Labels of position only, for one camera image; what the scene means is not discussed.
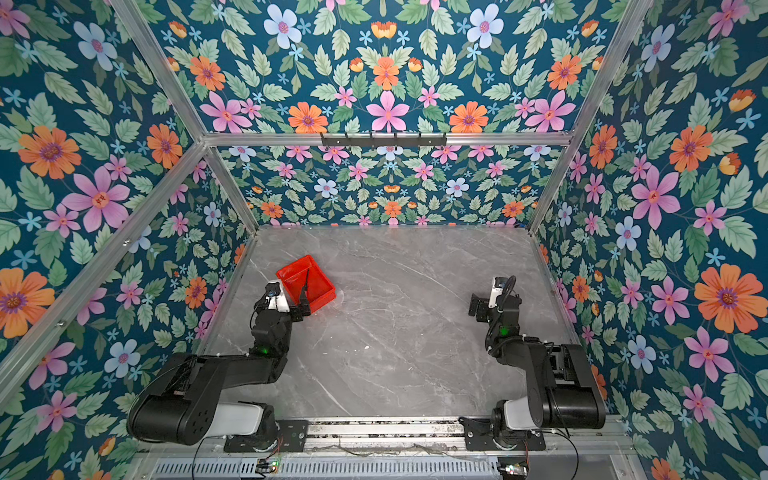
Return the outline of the red plastic bin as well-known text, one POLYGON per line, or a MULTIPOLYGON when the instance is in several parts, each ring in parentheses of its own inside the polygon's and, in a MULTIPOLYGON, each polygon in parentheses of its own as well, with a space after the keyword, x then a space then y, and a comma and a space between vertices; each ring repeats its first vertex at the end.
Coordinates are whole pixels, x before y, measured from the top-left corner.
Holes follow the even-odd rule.
POLYGON ((288 298, 299 303, 299 293, 306 273, 309 273, 308 296, 311 302, 311 315, 336 298, 335 285, 311 255, 306 255, 276 272, 282 282, 288 298))

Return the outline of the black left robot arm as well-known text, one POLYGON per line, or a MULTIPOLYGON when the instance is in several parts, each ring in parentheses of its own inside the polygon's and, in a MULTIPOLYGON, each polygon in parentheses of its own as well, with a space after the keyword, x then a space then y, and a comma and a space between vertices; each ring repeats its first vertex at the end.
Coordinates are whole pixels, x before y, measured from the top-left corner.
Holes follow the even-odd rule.
POLYGON ((223 402, 223 391, 276 382, 288 360, 293 325, 311 314, 308 283, 274 280, 250 317, 252 347, 244 354, 175 354, 136 398, 126 429, 149 443, 195 445, 228 437, 268 450, 279 443, 274 407, 253 401, 223 402))

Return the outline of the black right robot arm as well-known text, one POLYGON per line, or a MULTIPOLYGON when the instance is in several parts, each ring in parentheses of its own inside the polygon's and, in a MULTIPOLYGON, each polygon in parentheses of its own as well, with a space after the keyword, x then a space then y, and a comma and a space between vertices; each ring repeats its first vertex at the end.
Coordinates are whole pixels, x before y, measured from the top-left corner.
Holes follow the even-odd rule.
POLYGON ((493 436, 547 428, 601 429, 606 406, 584 348, 556 344, 520 330, 522 299, 515 293, 472 295, 468 314, 488 326, 485 349, 499 364, 524 374, 523 396, 497 403, 493 436))

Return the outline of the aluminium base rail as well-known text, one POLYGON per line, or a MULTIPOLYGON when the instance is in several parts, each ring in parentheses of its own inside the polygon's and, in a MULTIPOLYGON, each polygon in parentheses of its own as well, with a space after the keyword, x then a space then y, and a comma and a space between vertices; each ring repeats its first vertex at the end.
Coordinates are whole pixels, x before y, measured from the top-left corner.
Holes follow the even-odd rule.
MULTIPOLYGON (((283 420, 279 424, 289 433, 274 457, 290 454, 330 455, 353 457, 432 455, 450 457, 533 456, 535 454, 580 456, 631 455, 636 452, 623 425, 609 417, 601 429, 548 428, 539 430, 528 440, 528 447, 519 445, 512 450, 500 450, 482 439, 479 449, 467 447, 462 419, 488 419, 481 417, 315 417, 283 420)), ((265 458, 269 453, 227 453, 226 437, 211 436, 193 446, 170 443, 140 442, 141 454, 194 454, 205 453, 241 455, 265 458)))

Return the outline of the black hook rail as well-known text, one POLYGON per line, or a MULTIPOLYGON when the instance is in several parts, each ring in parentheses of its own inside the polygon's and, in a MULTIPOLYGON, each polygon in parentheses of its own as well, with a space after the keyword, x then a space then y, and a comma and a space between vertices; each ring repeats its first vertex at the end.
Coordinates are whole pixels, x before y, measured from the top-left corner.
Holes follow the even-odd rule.
POLYGON ((392 133, 392 134, 321 134, 321 145, 325 147, 442 147, 448 144, 446 134, 392 133))

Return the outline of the aluminium frame post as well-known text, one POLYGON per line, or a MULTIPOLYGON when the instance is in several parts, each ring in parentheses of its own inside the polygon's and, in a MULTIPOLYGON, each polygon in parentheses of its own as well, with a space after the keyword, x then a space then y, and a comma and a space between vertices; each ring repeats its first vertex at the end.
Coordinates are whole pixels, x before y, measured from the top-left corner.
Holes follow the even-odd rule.
POLYGON ((579 152, 579 147, 586 138, 587 131, 595 119, 603 98, 608 93, 620 65, 623 62, 632 42, 642 28, 642 22, 652 7, 651 0, 628 1, 622 18, 616 28, 614 36, 609 43, 604 61, 595 80, 590 87, 584 103, 579 109, 570 140, 549 176, 531 222, 528 224, 528 232, 534 237, 543 223, 546 214, 554 203, 558 189, 565 180, 570 161, 579 152))

